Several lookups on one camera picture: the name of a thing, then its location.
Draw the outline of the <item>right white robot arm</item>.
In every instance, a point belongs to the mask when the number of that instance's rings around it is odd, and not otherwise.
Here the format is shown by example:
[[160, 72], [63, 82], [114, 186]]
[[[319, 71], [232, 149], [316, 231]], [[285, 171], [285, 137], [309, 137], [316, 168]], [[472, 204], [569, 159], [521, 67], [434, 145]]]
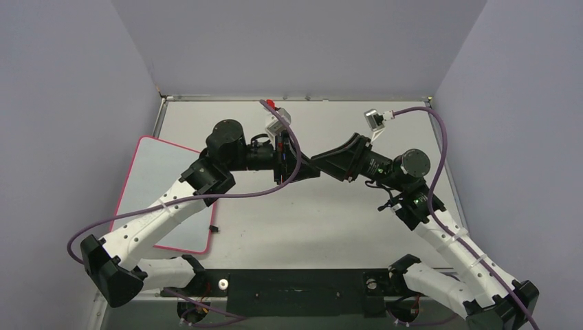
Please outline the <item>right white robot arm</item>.
[[355, 134], [342, 146], [313, 156], [311, 163], [339, 181], [364, 176], [372, 186], [388, 191], [386, 208], [456, 272], [456, 278], [449, 277], [408, 254], [388, 269], [394, 292], [427, 296], [471, 329], [518, 329], [534, 322], [538, 288], [497, 266], [452, 218], [425, 181], [430, 160], [423, 151], [410, 149], [389, 159], [373, 151], [367, 137]]

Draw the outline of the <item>pink framed whiteboard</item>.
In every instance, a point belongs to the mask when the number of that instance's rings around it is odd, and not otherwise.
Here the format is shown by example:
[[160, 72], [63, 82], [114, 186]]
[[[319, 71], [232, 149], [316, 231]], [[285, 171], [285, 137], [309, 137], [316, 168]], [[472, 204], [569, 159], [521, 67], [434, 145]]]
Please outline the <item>pink framed whiteboard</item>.
[[[136, 146], [116, 212], [148, 208], [199, 157], [199, 151], [154, 137], [141, 137]], [[210, 227], [215, 224], [216, 207], [194, 214], [165, 236], [156, 250], [185, 254], [205, 254], [211, 244]]]

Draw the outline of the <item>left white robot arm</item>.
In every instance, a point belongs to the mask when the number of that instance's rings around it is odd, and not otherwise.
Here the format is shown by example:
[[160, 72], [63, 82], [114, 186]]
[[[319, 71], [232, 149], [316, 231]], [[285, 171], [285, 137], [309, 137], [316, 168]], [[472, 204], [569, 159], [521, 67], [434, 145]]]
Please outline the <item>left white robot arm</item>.
[[152, 204], [151, 211], [98, 239], [89, 235], [80, 243], [82, 263], [110, 307], [121, 307], [140, 292], [180, 288], [189, 296], [200, 294], [206, 271], [192, 255], [146, 259], [146, 252], [182, 224], [204, 211], [235, 185], [234, 171], [274, 172], [274, 181], [297, 182], [320, 176], [309, 159], [294, 150], [287, 131], [273, 142], [246, 144], [242, 125], [218, 122], [206, 138], [206, 148]]

